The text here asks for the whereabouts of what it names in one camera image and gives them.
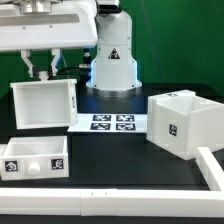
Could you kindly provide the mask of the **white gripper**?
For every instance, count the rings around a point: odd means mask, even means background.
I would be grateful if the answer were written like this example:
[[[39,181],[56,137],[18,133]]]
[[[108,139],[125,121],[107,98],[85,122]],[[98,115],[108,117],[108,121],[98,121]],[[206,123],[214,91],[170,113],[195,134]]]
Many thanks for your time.
[[[0,52],[21,51],[30,77],[38,76],[30,50],[52,49],[48,77],[57,74],[60,49],[94,47],[97,43],[96,0],[0,0]]]

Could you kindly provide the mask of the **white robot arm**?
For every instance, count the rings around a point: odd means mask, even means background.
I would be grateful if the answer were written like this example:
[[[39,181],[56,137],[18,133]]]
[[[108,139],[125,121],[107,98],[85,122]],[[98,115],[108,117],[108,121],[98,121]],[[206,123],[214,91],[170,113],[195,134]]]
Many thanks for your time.
[[[132,56],[132,19],[120,0],[0,0],[0,52],[19,51],[30,76],[40,75],[33,51],[52,52],[47,75],[53,77],[64,49],[91,48],[96,57],[84,56],[89,91],[124,96],[142,87]]]

